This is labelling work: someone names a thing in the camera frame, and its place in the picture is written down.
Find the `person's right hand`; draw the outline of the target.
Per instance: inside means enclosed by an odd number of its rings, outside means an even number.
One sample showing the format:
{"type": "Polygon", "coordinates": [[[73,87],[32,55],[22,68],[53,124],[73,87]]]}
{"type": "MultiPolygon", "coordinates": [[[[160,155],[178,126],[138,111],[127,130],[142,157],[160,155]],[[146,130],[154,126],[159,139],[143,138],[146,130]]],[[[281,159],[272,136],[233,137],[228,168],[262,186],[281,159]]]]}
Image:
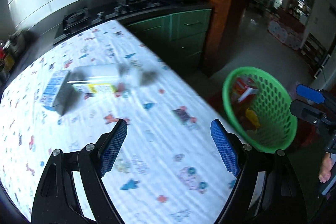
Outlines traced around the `person's right hand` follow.
{"type": "Polygon", "coordinates": [[[326,153],[323,157],[321,167],[319,169],[319,181],[321,183],[327,182],[331,177],[331,169],[333,167],[333,161],[329,153],[326,153]]]}

